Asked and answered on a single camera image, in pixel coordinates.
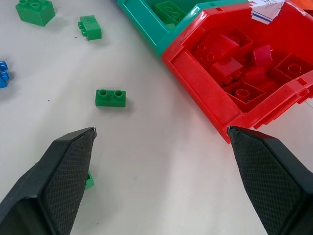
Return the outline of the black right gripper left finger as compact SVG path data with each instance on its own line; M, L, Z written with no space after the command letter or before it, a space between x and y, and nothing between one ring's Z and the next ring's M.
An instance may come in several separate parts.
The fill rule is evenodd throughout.
M0 203L0 235L70 235L96 135L89 127L51 143Z

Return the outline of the small green two-stud brick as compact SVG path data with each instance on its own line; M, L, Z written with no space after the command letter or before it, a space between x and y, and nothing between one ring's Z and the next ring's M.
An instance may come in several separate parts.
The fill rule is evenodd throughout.
M97 90L95 95L97 107L126 107L126 92L121 90Z

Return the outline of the green brick lying sideways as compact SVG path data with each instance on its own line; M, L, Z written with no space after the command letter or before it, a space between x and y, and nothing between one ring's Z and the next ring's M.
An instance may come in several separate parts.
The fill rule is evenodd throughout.
M102 38L101 27L94 15L81 16L78 27L82 35L86 37L88 41Z

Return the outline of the red flat four-stud brick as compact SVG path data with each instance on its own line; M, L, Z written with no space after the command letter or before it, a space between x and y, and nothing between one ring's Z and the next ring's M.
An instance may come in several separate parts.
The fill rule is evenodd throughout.
M246 83L238 81L223 88L232 101L243 112L249 112L266 98L266 92Z

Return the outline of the green brick under finger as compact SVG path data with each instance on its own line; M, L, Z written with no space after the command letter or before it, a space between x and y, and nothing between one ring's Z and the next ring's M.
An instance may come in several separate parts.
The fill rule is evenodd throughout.
M85 189L90 189L94 185L95 185L95 183L94 183L94 180L93 180L93 176L91 175L90 172L88 172L88 177L87 177L87 180L86 180Z

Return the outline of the orange object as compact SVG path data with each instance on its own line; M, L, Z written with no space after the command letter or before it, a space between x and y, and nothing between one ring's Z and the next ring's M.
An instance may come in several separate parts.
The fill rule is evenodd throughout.
M291 0L291 1L304 10L313 11L313 0Z

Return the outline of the dark red small brick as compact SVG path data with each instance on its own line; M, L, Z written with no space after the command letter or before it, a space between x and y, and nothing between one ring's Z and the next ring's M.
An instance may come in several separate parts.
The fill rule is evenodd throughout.
M252 51L252 58L254 65L258 67L268 67L272 64L272 47L270 45L263 45L261 47L255 48Z

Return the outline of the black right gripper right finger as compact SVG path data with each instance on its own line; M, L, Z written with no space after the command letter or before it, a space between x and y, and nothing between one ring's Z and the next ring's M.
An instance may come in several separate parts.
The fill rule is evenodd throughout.
M313 235L313 172L277 138L229 126L245 191L268 235Z

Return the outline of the red plastic storage bin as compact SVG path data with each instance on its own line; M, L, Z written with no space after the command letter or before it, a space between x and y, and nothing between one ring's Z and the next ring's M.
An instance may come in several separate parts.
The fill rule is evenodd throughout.
M241 111L209 74L212 65L202 65L192 50L209 32L219 32L240 47L231 55L243 65L243 81L264 92L266 98L249 112ZM254 65L252 51L263 45L272 47L273 62L268 67ZM313 64L313 16L286 1L268 25L251 18L249 2L201 11L162 55L162 60L184 86L213 126L229 141L229 126L259 128L281 116L295 103L313 98L313 70L291 79L275 67L289 54Z

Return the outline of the green plastic storage bin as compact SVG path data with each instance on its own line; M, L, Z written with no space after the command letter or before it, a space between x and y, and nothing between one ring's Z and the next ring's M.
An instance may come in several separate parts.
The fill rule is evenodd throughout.
M248 0L169 0L186 12L177 24L164 24L153 6L168 0L116 0L146 41L161 56L192 20L204 9L246 3Z

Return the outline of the red two-stud brick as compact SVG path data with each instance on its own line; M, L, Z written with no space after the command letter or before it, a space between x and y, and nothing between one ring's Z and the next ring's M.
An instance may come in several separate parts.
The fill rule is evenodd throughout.
M243 65L230 57L214 63L209 69L209 74L221 87L224 87L240 79L242 69Z

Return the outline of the large green building brick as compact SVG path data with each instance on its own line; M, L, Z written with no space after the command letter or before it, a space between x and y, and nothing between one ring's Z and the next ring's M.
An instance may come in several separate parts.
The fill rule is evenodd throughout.
M53 4L49 0L19 0L16 10L21 21L42 27L55 17Z

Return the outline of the red curved building brick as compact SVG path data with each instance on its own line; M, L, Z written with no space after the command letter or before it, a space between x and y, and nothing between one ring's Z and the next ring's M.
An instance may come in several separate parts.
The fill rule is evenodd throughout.
M231 55L240 45L230 37L219 33L209 32L192 50L192 55L202 65L212 65Z

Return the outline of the white paper label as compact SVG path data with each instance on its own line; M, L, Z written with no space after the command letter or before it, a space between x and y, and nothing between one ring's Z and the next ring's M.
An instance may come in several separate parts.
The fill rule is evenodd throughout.
M263 24L270 24L279 14L286 0L248 0L251 18Z

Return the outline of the blue building brick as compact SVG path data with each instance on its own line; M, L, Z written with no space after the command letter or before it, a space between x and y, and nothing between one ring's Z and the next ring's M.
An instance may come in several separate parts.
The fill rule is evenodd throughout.
M0 61L0 89L7 87L10 77L7 73L8 66L5 61Z

